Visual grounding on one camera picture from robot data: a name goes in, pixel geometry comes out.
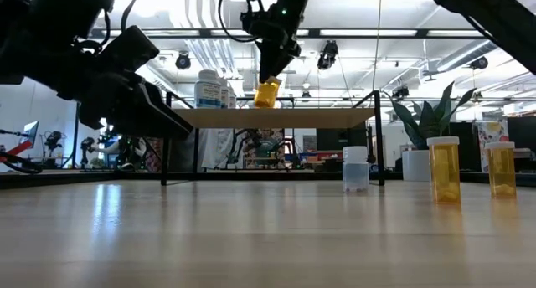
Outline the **white hanging cloth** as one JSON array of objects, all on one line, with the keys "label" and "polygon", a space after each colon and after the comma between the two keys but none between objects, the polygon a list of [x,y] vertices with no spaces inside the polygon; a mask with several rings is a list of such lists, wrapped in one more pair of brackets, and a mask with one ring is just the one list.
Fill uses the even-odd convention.
[{"label": "white hanging cloth", "polygon": [[199,161],[204,169],[222,168],[232,147],[233,130],[228,128],[201,129]]}]

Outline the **white bottle blue label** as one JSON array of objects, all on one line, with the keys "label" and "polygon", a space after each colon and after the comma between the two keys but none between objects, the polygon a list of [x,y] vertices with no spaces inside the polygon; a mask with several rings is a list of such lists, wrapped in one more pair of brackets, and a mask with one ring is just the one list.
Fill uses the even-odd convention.
[{"label": "white bottle blue label", "polygon": [[197,108],[221,108],[221,84],[217,73],[212,69],[198,72],[194,85],[194,100]]},{"label": "white bottle blue label", "polygon": [[224,78],[219,79],[219,83],[221,85],[221,108],[222,109],[228,109],[229,108],[229,87],[228,82]]}]

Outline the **wooden shelf black metal frame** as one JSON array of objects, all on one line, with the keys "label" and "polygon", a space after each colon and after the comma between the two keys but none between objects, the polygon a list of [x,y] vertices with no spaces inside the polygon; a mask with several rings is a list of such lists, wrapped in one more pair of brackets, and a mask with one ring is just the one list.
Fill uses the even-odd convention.
[{"label": "wooden shelf black metal frame", "polygon": [[[369,98],[374,98],[374,108],[360,108]],[[342,175],[336,173],[272,173],[273,178],[261,173],[243,174],[222,173],[216,175],[198,174],[198,130],[201,128],[232,128],[232,129],[250,129],[250,128],[351,128],[359,123],[365,122],[372,117],[374,110],[375,133],[377,140],[377,163],[378,173],[373,180],[379,181],[379,186],[385,184],[384,171],[384,143],[381,122],[380,95],[379,91],[372,91],[360,100],[351,109],[181,109],[173,110],[185,121],[190,123],[195,133],[194,143],[194,165],[190,173],[184,176],[188,180],[203,181],[330,181],[340,180]],[[162,172],[160,183],[162,186],[168,185],[168,162],[170,139],[164,138],[162,154]]]}]

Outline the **clear bottle white cap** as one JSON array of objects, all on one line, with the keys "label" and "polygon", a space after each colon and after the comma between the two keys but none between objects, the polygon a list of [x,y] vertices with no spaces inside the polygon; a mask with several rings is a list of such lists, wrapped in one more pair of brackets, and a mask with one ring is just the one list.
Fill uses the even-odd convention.
[{"label": "clear bottle white cap", "polygon": [[369,187],[368,149],[361,146],[343,148],[343,190],[365,192]]}]

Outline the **black rig frame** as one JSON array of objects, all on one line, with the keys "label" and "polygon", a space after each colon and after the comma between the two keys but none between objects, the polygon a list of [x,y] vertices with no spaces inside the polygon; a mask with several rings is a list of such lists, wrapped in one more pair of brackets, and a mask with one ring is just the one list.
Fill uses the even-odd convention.
[{"label": "black rig frame", "polygon": [[[373,108],[359,108],[364,102],[374,99]],[[357,125],[365,122],[369,117],[370,113],[374,111],[374,121],[375,121],[375,130],[377,137],[382,133],[381,128],[381,116],[380,116],[380,100],[381,95],[379,90],[373,90],[367,94],[362,100],[358,101],[347,111],[344,110],[335,110],[338,115],[341,115],[342,112],[349,112],[349,116],[359,116],[356,122]],[[218,127],[227,126],[228,128],[253,128],[267,126],[267,127],[280,127],[280,128],[298,128],[298,123],[290,125],[283,125],[283,121],[290,121],[291,116],[298,116],[298,112],[304,112],[305,116],[300,116],[302,119],[305,117],[305,121],[313,121],[313,119],[308,120],[307,117],[313,117],[313,112],[320,112],[320,115],[323,116],[327,114],[327,110],[312,109],[312,112],[305,112],[302,110],[279,110],[279,112],[285,112],[289,116],[268,116],[267,121],[264,120],[263,124],[255,124],[253,122],[251,125],[251,120],[244,119],[244,124],[231,125],[219,124]],[[268,110],[268,112],[278,112],[278,110]],[[271,119],[275,117],[288,117],[289,119],[274,120]],[[337,124],[335,127],[347,127],[351,128],[356,125]],[[170,148],[170,139],[163,139],[163,154],[162,154],[162,171],[161,172],[126,172],[126,171],[57,171],[57,172],[41,172],[40,174],[31,175],[24,174],[21,172],[5,172],[0,173],[0,189],[5,188],[30,188],[37,186],[51,186],[51,185],[61,185],[61,184],[75,184],[75,183],[95,183],[102,181],[114,181],[114,180],[159,180],[161,185],[168,185],[168,181],[179,180],[179,181],[323,181],[323,180],[340,180],[343,179],[342,173],[339,172],[324,172],[324,173],[314,173],[314,172],[305,172],[305,171],[276,171],[276,170],[265,170],[265,172],[253,172],[252,170],[243,170],[243,171],[217,171],[217,172],[198,172],[197,167],[193,166],[191,172],[169,172],[168,163],[169,163],[169,153]],[[384,186],[386,180],[400,180],[402,179],[401,172],[388,173],[384,170],[384,159],[383,159],[383,142],[378,140],[377,143],[377,154],[376,162],[378,165],[378,171],[370,175],[372,180],[378,180],[379,186]],[[462,172],[460,179],[465,183],[487,183],[487,175],[479,172]],[[524,187],[536,188],[536,173],[519,173],[516,176],[517,183]]]}]

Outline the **amber pill bottle white cap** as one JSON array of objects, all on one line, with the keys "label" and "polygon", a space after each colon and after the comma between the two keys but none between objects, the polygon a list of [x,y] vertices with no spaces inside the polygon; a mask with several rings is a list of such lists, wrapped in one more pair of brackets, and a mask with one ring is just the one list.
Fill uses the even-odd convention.
[{"label": "amber pill bottle white cap", "polygon": [[273,108],[280,85],[281,81],[274,76],[264,83],[259,83],[254,98],[255,108]]}]

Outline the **floral patterned panel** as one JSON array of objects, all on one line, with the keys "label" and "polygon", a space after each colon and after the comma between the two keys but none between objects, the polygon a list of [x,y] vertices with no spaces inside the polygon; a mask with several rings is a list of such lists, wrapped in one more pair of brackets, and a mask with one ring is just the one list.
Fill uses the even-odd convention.
[{"label": "floral patterned panel", "polygon": [[485,146],[489,142],[509,141],[508,122],[504,119],[478,122],[477,136],[481,154],[481,169],[483,172],[488,173],[488,158]]}]

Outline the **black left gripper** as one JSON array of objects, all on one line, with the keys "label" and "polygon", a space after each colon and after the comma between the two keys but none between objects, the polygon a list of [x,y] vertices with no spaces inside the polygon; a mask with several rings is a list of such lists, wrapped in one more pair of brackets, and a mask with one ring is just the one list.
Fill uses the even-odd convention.
[{"label": "black left gripper", "polygon": [[131,71],[63,71],[54,79],[54,90],[58,97],[79,103],[79,120],[92,129],[102,128],[105,118],[125,135],[187,136],[192,125],[164,103],[158,87],[144,82]]}]

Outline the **green plant in white pot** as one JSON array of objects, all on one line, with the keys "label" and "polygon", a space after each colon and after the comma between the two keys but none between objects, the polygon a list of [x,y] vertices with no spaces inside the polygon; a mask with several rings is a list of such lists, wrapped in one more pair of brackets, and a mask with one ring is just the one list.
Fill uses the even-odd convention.
[{"label": "green plant in white pot", "polygon": [[467,91],[453,106],[451,98],[453,87],[454,83],[451,82],[443,90],[441,99],[436,106],[432,106],[428,101],[424,101],[422,105],[414,103],[414,114],[405,105],[388,96],[394,113],[402,121],[405,133],[415,147],[414,150],[402,152],[402,171],[405,181],[430,181],[430,157],[427,140],[432,137],[441,137],[456,110],[466,104],[477,90],[473,88]]}]

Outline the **floral patterned cloth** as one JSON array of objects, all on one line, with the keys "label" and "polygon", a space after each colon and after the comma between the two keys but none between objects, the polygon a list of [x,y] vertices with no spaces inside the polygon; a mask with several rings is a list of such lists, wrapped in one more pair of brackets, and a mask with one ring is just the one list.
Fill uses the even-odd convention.
[{"label": "floral patterned cloth", "polygon": [[283,169],[282,129],[253,129],[241,135],[243,163],[246,169]]}]

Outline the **tall amber pill bottle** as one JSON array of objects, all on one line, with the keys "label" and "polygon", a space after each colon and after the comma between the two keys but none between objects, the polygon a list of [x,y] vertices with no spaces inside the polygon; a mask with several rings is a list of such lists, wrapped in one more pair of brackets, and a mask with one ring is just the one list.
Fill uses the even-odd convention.
[{"label": "tall amber pill bottle", "polygon": [[498,141],[486,144],[488,173],[493,198],[516,198],[516,178],[511,141]]},{"label": "tall amber pill bottle", "polygon": [[460,167],[457,136],[426,140],[430,154],[430,182],[436,203],[461,203]]}]

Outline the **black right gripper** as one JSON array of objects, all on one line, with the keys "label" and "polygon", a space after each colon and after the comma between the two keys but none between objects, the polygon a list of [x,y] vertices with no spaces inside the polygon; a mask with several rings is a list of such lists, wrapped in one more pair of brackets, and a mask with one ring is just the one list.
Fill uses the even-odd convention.
[{"label": "black right gripper", "polygon": [[296,41],[296,29],[288,29],[285,23],[274,19],[263,19],[260,31],[260,73],[259,82],[265,83],[271,76],[277,77],[293,60],[301,54],[301,46]]}]

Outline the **person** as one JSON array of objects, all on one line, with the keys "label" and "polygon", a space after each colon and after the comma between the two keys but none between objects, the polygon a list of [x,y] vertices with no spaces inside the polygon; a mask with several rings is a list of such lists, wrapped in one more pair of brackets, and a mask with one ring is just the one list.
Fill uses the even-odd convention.
[{"label": "person", "polygon": [[147,137],[145,140],[147,154],[145,166],[149,172],[162,171],[162,139]]}]

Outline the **computer monitor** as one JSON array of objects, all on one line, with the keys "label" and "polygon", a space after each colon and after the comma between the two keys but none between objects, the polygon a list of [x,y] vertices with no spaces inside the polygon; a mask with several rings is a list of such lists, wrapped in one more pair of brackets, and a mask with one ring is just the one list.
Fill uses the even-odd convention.
[{"label": "computer monitor", "polygon": [[33,148],[37,137],[39,121],[29,122],[23,127],[23,136],[20,140],[21,144],[29,144],[29,148]]}]

